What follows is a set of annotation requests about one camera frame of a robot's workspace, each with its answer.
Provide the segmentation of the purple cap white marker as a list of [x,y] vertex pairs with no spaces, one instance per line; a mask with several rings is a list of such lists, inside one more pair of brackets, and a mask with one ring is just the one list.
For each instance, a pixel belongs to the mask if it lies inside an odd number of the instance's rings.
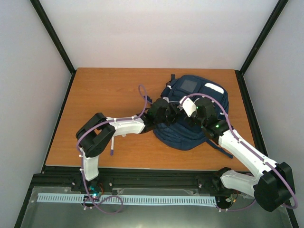
[[114,137],[111,138],[111,150],[110,150],[110,156],[114,155]]

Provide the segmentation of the navy blue backpack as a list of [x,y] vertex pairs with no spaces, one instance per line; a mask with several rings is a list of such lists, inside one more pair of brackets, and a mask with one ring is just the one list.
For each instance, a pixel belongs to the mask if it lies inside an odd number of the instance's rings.
[[[200,76],[183,75],[175,78],[175,75],[172,74],[171,80],[166,83],[166,87],[161,93],[161,98],[169,103],[178,104],[183,97],[193,93],[202,93],[215,98],[228,113],[229,102],[226,89]],[[186,114],[182,114],[177,122],[171,123],[169,126],[164,123],[156,125],[153,129],[154,135],[165,145],[177,150],[188,151],[203,143],[208,143],[214,149],[233,158],[233,155],[211,142],[201,128],[190,123],[186,117]]]

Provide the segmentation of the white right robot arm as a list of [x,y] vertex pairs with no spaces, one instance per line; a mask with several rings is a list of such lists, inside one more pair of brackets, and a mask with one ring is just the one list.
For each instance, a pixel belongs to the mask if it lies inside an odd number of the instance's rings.
[[218,119],[214,107],[214,104],[219,104],[218,101],[208,95],[197,95],[199,98],[195,101],[189,95],[183,97],[180,100],[181,108],[210,140],[241,161],[251,173],[245,175],[234,170],[225,171],[220,175],[221,184],[253,197],[269,212],[284,206],[289,199],[294,200],[291,208],[297,208],[291,167],[285,162],[279,164],[270,159],[244,140],[232,128],[228,114],[221,105],[218,106],[225,119]]

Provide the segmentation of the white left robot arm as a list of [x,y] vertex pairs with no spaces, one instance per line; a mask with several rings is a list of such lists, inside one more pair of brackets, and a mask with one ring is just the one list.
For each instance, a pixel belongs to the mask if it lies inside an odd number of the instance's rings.
[[99,155],[108,143],[114,145],[114,137],[128,134],[142,134],[160,128],[161,124],[168,126],[174,123],[181,114],[177,101],[168,102],[158,98],[147,111],[125,118],[105,117],[96,113],[76,133],[77,148],[80,151],[81,168],[84,178],[82,185],[88,191],[98,188],[97,178]]

